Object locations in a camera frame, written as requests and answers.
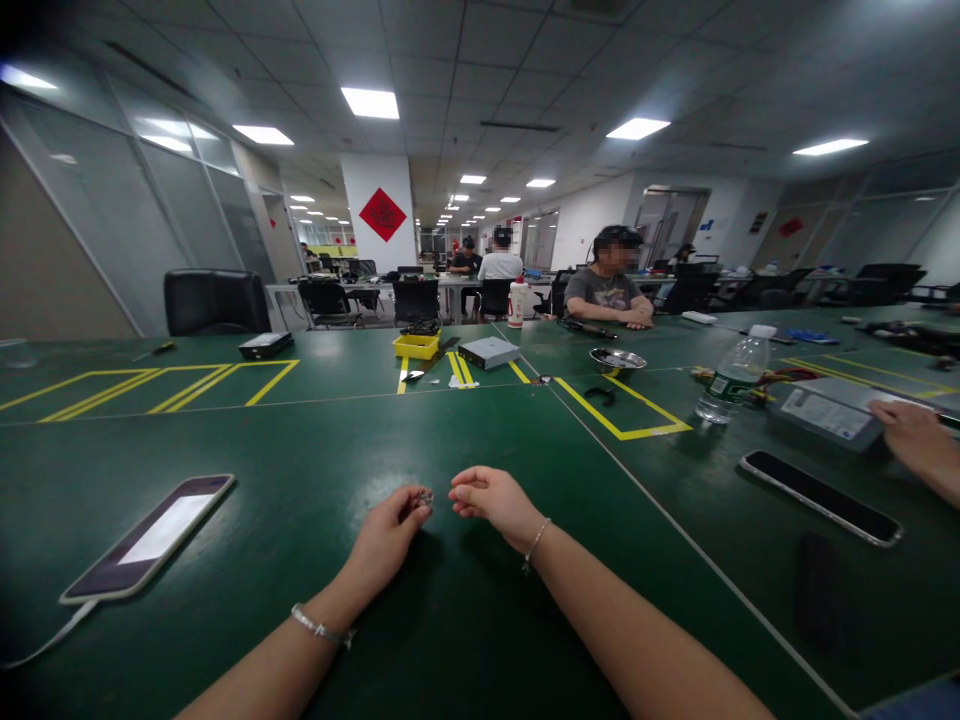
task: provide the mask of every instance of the hand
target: hand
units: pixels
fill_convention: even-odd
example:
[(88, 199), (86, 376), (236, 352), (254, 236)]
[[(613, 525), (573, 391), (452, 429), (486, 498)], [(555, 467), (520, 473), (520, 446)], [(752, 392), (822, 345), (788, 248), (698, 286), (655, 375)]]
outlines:
[(420, 502), (424, 492), (433, 494), (425, 487), (405, 485), (367, 514), (340, 573), (366, 603), (393, 580), (410, 541), (432, 514), (430, 506)]
[(878, 400), (870, 403), (870, 411), (887, 426), (883, 434), (887, 447), (921, 479), (934, 470), (960, 466), (960, 450), (932, 411)]
[(453, 489), (447, 497), (453, 501), (455, 513), (489, 520), (514, 550), (530, 550), (546, 518), (510, 473), (476, 465), (458, 474), (450, 484)]

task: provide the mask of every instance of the smartphone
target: smartphone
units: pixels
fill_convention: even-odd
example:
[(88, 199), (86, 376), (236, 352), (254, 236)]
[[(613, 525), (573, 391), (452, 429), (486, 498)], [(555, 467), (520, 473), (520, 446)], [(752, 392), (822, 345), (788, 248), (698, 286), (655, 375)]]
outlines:
[(138, 592), (213, 510), (234, 480), (233, 475), (208, 475), (182, 482), (67, 588), (60, 602), (114, 600)]
[(903, 537), (903, 527), (893, 518), (844, 495), (770, 453), (755, 450), (744, 455), (740, 458), (740, 467), (792, 495), (872, 545), (892, 547)]

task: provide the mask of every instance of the green workbench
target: green workbench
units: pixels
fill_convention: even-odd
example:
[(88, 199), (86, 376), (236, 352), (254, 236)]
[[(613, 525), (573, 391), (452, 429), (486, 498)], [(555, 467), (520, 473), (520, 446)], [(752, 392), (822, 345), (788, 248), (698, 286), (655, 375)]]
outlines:
[[(722, 318), (843, 341), (774, 346), (774, 366), (797, 358), (922, 397), (960, 386), (840, 314)], [(604, 344), (650, 364), (612, 408), (582, 400), (609, 384), (587, 357), (591, 337), (546, 322), (444, 328), (454, 335), (504, 335), (523, 359), (471, 368), (480, 387), (450, 389), (455, 371), (470, 379), (454, 357), (416, 385), (398, 382), (393, 330), (300, 334), (270, 364), (242, 362), (236, 337), (180, 338), (140, 363), (156, 341), (33, 345), (37, 366), (0, 374), (4, 657), (55, 633), (73, 612), (60, 593), (180, 481), (233, 473), (238, 483), (143, 592), (98, 607), (60, 647), (7, 674), (15, 700), (35, 715), (170, 717), (333, 577), (390, 490), (423, 483), (443, 496), (477, 463), (513, 473), (780, 718), (862, 711), (960, 665), (960, 517), (882, 452), (853, 455), (753, 409), (703, 427), (690, 369), (716, 364), (736, 334), (679, 318), (622, 331)], [(541, 373), (560, 380), (529, 384)], [(906, 536), (879, 550), (759, 485), (736, 469), (755, 448), (890, 514)], [(435, 507), (307, 716), (625, 715), (542, 583), (521, 575), (522, 558), (487, 524), (442, 498)], [(804, 532), (834, 542), (854, 609), (855, 642), (836, 657), (793, 630)]]

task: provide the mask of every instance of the silver bracelet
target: silver bracelet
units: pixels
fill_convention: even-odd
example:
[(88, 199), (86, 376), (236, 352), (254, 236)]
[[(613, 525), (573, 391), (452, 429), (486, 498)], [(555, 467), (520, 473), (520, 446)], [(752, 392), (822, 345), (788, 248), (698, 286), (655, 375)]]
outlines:
[(537, 537), (534, 538), (533, 546), (530, 548), (530, 551), (523, 556), (523, 574), (528, 575), (530, 573), (530, 556), (533, 555), (533, 551), (537, 549), (537, 545), (540, 544), (540, 538), (543, 536), (543, 531), (547, 529), (547, 525), (552, 522), (550, 518), (547, 518), (543, 521), (543, 525), (540, 526), (540, 532), (537, 533)]
[(303, 605), (297, 603), (292, 608), (290, 608), (290, 616), (296, 620), (298, 623), (303, 625), (307, 630), (313, 633), (314, 637), (322, 637), (324, 640), (329, 640), (334, 645), (345, 645), (347, 650), (350, 649), (350, 643), (353, 641), (353, 636), (357, 634), (356, 628), (350, 628), (343, 635), (337, 635), (337, 633), (330, 632), (327, 630), (323, 623), (319, 625), (314, 625), (313, 622), (306, 615), (303, 614), (301, 608)]

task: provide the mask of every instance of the charging cable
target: charging cable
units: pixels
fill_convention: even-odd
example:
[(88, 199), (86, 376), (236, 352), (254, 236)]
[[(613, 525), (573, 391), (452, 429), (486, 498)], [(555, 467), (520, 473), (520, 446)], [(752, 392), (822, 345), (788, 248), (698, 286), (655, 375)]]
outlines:
[(98, 602), (99, 602), (98, 600), (88, 600), (87, 602), (85, 602), (83, 605), (80, 606), (80, 609), (73, 614), (73, 617), (70, 618), (70, 622), (68, 622), (66, 625), (60, 628), (60, 632), (58, 632), (56, 635), (50, 638), (50, 640), (48, 640), (47, 643), (42, 648), (37, 650), (32, 655), (25, 657), (23, 660), (17, 660), (16, 662), (12, 662), (12, 663), (4, 663), (2, 666), (0, 666), (0, 670), (2, 670), (3, 672), (6, 672), (7, 670), (13, 670), (14, 668), (18, 668), (21, 665), (26, 665), (28, 662), (30, 662), (34, 658), (37, 658), (40, 655), (43, 655), (43, 653), (45, 653), (47, 650), (52, 648), (54, 645), (56, 645), (61, 640), (63, 640), (67, 635), (69, 635), (70, 631), (73, 630), (77, 625), (79, 625), (80, 621), (90, 614), (90, 611), (92, 611), (97, 606)]

